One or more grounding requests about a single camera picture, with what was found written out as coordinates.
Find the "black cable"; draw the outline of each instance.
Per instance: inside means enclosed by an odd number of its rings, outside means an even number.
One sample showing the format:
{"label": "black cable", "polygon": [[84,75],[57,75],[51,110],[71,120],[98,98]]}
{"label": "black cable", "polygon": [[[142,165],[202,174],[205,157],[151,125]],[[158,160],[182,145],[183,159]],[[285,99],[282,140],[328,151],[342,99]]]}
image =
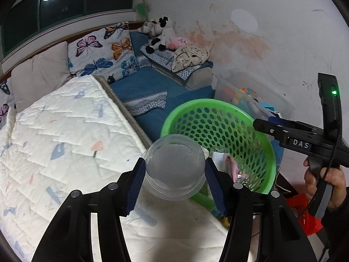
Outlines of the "black cable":
{"label": "black cable", "polygon": [[[340,117],[340,119],[339,119],[340,122],[342,122],[342,115],[339,115],[339,117]],[[337,129],[338,129],[338,135],[337,135],[337,139],[336,139],[336,144],[334,145],[334,149],[333,149],[333,151],[332,151],[332,155],[331,155],[331,158],[330,158],[330,160],[329,160],[329,164],[328,164],[328,166],[327,166],[327,168],[326,168],[325,174],[324,174],[323,177],[322,177],[323,180],[325,180],[325,178],[326,178],[326,176],[327,176],[327,174],[328,174],[328,172],[329,172],[329,169],[330,169],[331,166],[332,166],[333,159],[334,159],[334,153],[335,153],[335,151],[336,151],[336,149],[337,149],[339,140],[342,138],[341,129],[339,129],[339,127],[337,127]],[[319,189],[316,190],[316,192],[315,192],[313,198],[311,198],[311,200],[309,201],[309,203],[307,204],[307,206],[304,208],[303,212],[297,217],[297,220],[299,220],[299,219],[305,214],[305,212],[309,209],[309,207],[311,206],[311,204],[313,204],[313,202],[314,202],[314,200],[315,200],[315,197],[316,197],[318,191],[319,191]]]}
{"label": "black cable", "polygon": [[323,248],[323,250],[322,250],[322,254],[321,254],[321,256],[320,256],[319,262],[322,261],[323,257],[325,256],[325,253],[326,253],[326,250],[327,250],[327,249],[329,249],[328,243],[325,244],[325,246],[324,246],[324,248]]}
{"label": "black cable", "polygon": [[256,233],[256,234],[254,234],[253,236],[251,236],[251,238],[253,238],[253,237],[255,237],[256,235],[258,235],[259,234],[259,232],[258,233]]}

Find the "white quilted mattress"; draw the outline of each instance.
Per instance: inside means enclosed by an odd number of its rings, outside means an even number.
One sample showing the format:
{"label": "white quilted mattress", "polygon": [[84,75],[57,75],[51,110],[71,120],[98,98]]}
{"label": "white quilted mattress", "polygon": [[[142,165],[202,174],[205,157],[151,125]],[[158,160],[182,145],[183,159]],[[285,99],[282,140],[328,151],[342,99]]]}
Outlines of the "white quilted mattress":
{"label": "white quilted mattress", "polygon": [[[0,229],[18,257],[31,261],[69,192],[99,191],[133,169],[144,151],[92,76],[73,78],[22,113],[10,109],[0,130]],[[91,220],[100,262],[95,214]],[[157,199],[144,188],[121,223],[133,262],[218,261],[227,233],[195,203]]]}

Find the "plastic cup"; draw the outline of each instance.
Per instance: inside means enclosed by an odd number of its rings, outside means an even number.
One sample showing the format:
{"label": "plastic cup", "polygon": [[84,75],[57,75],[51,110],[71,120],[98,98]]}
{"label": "plastic cup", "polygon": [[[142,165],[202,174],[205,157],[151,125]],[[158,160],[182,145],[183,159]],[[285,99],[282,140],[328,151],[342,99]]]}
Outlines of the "plastic cup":
{"label": "plastic cup", "polygon": [[144,187],[158,198],[180,201],[205,183],[205,156],[200,145],[180,134],[158,139],[144,156]]}

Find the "window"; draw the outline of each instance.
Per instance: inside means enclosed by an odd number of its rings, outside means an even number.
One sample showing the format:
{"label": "window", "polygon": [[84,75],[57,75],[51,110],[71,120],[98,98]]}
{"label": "window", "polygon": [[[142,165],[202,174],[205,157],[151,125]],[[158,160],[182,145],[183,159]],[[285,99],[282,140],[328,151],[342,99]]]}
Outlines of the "window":
{"label": "window", "polygon": [[23,0],[1,25],[2,51],[7,56],[40,32],[83,15],[131,8],[132,0]]}
{"label": "window", "polygon": [[23,0],[10,10],[1,27],[5,54],[19,43],[39,33],[37,12],[38,0]]}
{"label": "window", "polygon": [[40,0],[40,28],[82,16],[84,0]]}

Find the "human hand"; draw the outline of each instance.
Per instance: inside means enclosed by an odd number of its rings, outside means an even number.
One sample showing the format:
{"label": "human hand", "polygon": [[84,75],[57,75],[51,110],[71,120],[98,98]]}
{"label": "human hand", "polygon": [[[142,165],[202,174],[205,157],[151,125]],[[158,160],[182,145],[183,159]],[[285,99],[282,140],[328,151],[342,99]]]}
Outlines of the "human hand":
{"label": "human hand", "polygon": [[[309,166],[308,158],[304,161],[303,165],[305,167]],[[320,172],[321,177],[325,175],[325,172],[326,172],[326,168],[321,169],[321,172]],[[307,171],[305,172],[304,180],[305,180],[305,189],[306,189],[305,196],[309,200],[311,200],[315,195],[317,188],[316,188],[316,178],[310,172],[310,168],[308,168]],[[334,211],[336,208],[339,208],[343,204],[345,198],[347,197],[346,177],[343,173],[342,167],[340,167],[340,169],[330,168],[326,175],[325,181],[333,184],[334,186],[332,197],[328,203],[328,208]]]}

